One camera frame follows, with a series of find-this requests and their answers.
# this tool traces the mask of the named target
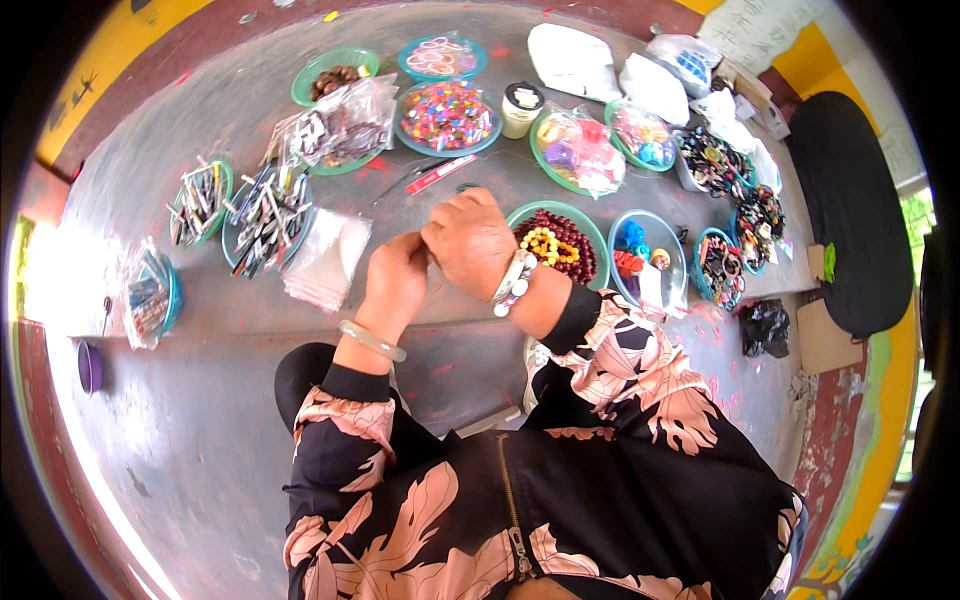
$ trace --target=cardboard box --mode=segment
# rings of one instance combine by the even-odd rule
[[[837,325],[819,299],[797,309],[800,365],[808,375],[833,371],[863,360],[863,344],[854,344],[849,332]]]
[[[826,281],[824,275],[824,245],[813,244],[806,247],[806,261],[810,263],[810,277],[817,281]]]

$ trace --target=black bag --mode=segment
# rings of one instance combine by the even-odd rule
[[[762,300],[740,310],[740,333],[743,336],[743,354],[755,358],[764,352],[783,358],[790,351],[790,316],[781,300]]]

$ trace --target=white box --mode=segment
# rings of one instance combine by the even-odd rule
[[[787,127],[783,113],[780,112],[780,109],[774,104],[762,108],[754,120],[763,126],[763,129],[770,132],[777,141],[784,139],[790,134],[790,128]]]
[[[750,104],[750,101],[747,100],[747,97],[743,94],[737,94],[733,101],[736,103],[736,118],[741,121],[746,121],[747,119],[754,118],[756,114],[756,108],[754,105]]]

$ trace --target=bead bracelet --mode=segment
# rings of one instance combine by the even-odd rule
[[[501,302],[498,302],[496,306],[493,307],[493,314],[497,317],[506,317],[509,315],[510,309],[514,304],[516,304],[516,301],[526,294],[528,289],[530,289],[530,283],[528,280],[539,263],[537,262],[537,257],[535,255],[526,251],[521,252],[524,252],[522,263],[523,271],[520,272],[520,277],[510,287],[510,293],[507,295],[507,298]]]

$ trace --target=white plastic bag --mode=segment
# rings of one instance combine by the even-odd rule
[[[620,87],[632,101],[674,127],[685,127],[690,120],[684,85],[646,57],[636,53],[627,57],[620,71]]]
[[[370,240],[371,226],[370,219],[318,210],[313,227],[283,274],[287,294],[329,313],[340,310]]]
[[[646,55],[676,75],[694,98],[710,93],[710,69],[723,59],[716,48],[693,36],[656,36]]]
[[[694,112],[707,119],[707,131],[724,140],[741,154],[749,154],[756,147],[756,138],[747,127],[736,118],[736,102],[730,90],[724,88],[711,92],[705,98],[691,100]]]
[[[542,23],[530,30],[527,49],[547,87],[600,102],[623,97],[607,42],[584,32]]]

